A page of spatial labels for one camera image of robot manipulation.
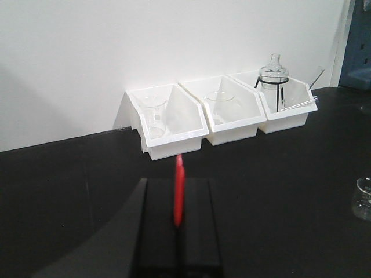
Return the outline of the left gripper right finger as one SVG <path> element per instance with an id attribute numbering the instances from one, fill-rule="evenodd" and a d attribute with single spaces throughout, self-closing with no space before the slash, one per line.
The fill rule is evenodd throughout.
<path id="1" fill-rule="evenodd" d="M 186 179 L 178 247 L 181 277 L 223 276 L 212 195 L 207 179 Z"/>

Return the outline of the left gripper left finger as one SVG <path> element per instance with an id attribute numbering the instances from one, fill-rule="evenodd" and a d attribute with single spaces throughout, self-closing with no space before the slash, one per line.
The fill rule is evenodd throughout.
<path id="1" fill-rule="evenodd" d="M 150 178 L 147 181 L 136 276 L 177 276 L 172 180 Z"/>

